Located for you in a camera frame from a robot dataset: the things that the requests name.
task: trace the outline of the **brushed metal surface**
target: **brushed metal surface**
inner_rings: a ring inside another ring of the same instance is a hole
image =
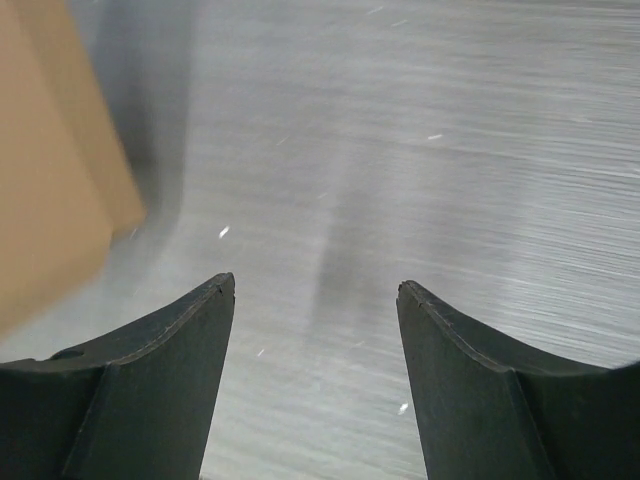
[[[425,477],[401,280],[554,353],[640,356],[637,2],[70,4],[151,215],[0,360],[233,271],[203,474],[391,480]]]

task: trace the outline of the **brown cardboard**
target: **brown cardboard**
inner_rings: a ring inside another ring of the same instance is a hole
[[[0,1],[13,7],[30,37],[32,52],[104,202],[114,234],[137,226],[145,209],[64,0]]]
[[[62,0],[0,0],[0,336],[94,275],[142,220]]]

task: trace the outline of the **cardboard box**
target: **cardboard box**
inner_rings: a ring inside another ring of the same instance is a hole
[[[0,0],[0,336],[145,210],[64,0]]]

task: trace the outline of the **stainless steel surface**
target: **stainless steel surface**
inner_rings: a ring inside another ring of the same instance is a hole
[[[425,475],[403,279],[555,353],[640,356],[637,2],[71,6],[151,215],[0,359],[233,271],[203,473],[346,480]]]

